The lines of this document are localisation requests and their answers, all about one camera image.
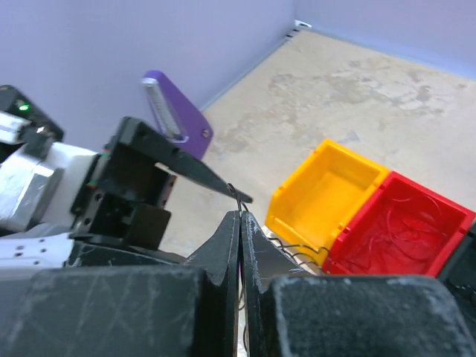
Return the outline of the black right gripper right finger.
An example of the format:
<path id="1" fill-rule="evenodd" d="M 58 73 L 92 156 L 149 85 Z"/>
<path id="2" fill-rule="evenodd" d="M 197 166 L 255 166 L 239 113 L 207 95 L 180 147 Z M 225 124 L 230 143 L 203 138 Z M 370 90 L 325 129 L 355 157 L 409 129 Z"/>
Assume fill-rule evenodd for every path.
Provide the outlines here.
<path id="1" fill-rule="evenodd" d="M 250 356 L 473 356 L 451 293 L 418 275 L 313 275 L 241 217 Z"/>

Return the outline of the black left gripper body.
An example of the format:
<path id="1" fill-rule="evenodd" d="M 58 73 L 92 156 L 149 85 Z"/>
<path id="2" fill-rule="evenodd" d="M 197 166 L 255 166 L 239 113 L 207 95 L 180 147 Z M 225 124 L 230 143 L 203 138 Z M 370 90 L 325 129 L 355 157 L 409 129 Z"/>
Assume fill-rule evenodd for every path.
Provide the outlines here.
<path id="1" fill-rule="evenodd" d="M 71 205 L 77 237 L 107 245 L 157 249 L 169 223 L 165 209 L 176 176 L 124 144 L 93 158 Z"/>

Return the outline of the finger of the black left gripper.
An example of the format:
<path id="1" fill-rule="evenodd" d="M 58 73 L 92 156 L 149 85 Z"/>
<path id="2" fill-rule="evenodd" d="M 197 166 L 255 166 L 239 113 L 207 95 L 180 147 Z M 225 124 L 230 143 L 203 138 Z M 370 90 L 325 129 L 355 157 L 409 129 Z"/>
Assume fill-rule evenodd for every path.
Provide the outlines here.
<path id="1" fill-rule="evenodd" d="M 71 253 L 62 267 L 175 265 L 185 260 L 176 253 L 124 245 L 121 241 L 81 237 L 74 239 Z"/>
<path id="2" fill-rule="evenodd" d="M 208 165 L 169 142 L 140 119 L 122 118 L 115 139 L 118 144 L 145 156 L 154 164 L 163 164 L 174 173 L 202 187 L 232 198 L 236 196 L 241 202 L 253 202 L 251 196 L 240 190 L 232 191 L 227 182 Z"/>

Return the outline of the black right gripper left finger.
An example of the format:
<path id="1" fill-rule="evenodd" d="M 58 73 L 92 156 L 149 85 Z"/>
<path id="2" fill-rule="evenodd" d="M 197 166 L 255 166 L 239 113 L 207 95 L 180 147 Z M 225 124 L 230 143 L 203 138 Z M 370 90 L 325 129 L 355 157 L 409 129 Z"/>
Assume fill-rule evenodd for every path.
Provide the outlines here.
<path id="1" fill-rule="evenodd" d="M 235 356 L 241 217 L 183 263 L 1 278 L 3 356 Z"/>

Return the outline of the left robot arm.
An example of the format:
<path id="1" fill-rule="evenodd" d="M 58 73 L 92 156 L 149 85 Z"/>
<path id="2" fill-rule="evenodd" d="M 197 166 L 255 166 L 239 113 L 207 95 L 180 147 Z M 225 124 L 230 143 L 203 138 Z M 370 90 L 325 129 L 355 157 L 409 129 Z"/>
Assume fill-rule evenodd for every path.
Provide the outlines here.
<path id="1" fill-rule="evenodd" d="M 178 176 L 251 202 L 140 119 L 123 118 L 99 152 L 63 136 L 23 92 L 1 87 L 2 279 L 48 268 L 178 263 L 158 249 Z"/>

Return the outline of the yellow plastic bin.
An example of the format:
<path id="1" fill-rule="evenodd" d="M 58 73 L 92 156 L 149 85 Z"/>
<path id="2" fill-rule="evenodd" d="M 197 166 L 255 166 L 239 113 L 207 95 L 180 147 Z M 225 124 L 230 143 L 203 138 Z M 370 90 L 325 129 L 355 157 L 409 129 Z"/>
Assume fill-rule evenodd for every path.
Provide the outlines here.
<path id="1" fill-rule="evenodd" d="M 265 225 L 322 266 L 338 235 L 389 174 L 326 139 L 273 193 Z"/>

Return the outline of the red plastic bin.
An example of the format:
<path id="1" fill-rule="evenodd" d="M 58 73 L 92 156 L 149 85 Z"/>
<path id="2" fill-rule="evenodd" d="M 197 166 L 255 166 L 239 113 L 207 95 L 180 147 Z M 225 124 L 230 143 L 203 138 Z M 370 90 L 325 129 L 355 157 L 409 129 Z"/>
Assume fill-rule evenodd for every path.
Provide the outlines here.
<path id="1" fill-rule="evenodd" d="M 338 235 L 324 270 L 437 277 L 474 220 L 474 211 L 392 172 Z"/>

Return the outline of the black plastic bin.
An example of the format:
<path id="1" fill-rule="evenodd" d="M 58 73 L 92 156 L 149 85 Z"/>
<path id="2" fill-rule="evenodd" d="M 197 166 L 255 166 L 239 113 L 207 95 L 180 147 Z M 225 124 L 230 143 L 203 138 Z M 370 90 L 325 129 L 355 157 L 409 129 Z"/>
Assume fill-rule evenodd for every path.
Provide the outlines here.
<path id="1" fill-rule="evenodd" d="M 452 254 L 438 279 L 462 306 L 475 313 L 475 224 Z"/>

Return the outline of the aluminium table frame rail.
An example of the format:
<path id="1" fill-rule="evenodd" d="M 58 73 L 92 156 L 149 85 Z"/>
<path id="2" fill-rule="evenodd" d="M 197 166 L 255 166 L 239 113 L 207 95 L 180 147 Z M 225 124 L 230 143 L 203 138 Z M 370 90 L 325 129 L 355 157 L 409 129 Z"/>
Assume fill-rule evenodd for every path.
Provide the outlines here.
<path id="1" fill-rule="evenodd" d="M 279 48 L 285 45 L 293 37 L 297 36 L 301 31 L 312 31 L 313 26 L 306 22 L 295 20 L 295 26 L 289 31 L 282 39 L 280 39 L 276 44 L 262 51 L 256 59 L 254 59 L 250 64 L 246 65 L 244 69 L 235 75 L 231 80 L 227 82 L 216 94 L 214 94 L 211 99 L 202 104 L 199 109 L 203 112 L 211 105 L 213 105 L 219 98 L 221 98 L 227 91 L 232 89 L 240 80 L 245 78 L 250 72 L 252 72 L 256 67 L 258 67 L 263 61 L 268 59 L 273 53 L 275 53 Z"/>

